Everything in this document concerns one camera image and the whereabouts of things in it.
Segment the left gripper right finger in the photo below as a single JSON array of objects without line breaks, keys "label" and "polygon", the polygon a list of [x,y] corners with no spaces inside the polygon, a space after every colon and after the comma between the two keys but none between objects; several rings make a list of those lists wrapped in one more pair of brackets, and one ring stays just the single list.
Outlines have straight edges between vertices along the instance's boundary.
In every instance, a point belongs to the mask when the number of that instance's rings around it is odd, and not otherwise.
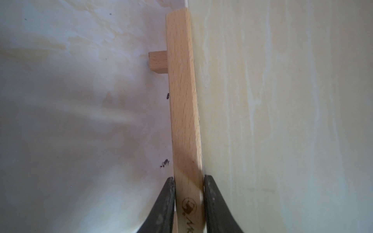
[{"label": "left gripper right finger", "polygon": [[243,233],[211,175],[204,177],[204,204],[208,233]]}]

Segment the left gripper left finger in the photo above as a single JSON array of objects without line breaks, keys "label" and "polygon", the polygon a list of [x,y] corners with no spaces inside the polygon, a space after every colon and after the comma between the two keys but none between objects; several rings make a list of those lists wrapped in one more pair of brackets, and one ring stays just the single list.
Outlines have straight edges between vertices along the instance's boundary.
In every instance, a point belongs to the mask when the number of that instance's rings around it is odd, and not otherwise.
[{"label": "left gripper left finger", "polygon": [[175,182],[169,177],[138,233],[172,233],[174,209]]}]

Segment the light wooden canvas board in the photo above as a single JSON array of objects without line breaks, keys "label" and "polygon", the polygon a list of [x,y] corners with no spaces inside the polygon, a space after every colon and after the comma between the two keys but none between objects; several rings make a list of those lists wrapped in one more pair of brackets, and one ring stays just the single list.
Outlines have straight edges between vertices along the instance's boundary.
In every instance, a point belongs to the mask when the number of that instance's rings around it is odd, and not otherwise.
[{"label": "light wooden canvas board", "polygon": [[238,225],[372,232],[372,1],[187,5],[204,172]]}]

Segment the small wooden easel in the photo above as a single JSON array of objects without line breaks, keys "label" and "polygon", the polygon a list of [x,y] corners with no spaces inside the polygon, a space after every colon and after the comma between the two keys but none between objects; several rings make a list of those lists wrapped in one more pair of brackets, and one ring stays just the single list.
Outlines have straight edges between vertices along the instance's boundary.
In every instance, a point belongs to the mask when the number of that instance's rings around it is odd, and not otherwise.
[{"label": "small wooden easel", "polygon": [[177,231],[202,233],[202,146],[188,8],[166,15],[166,43],[166,50],[149,53],[149,67],[169,79]]}]

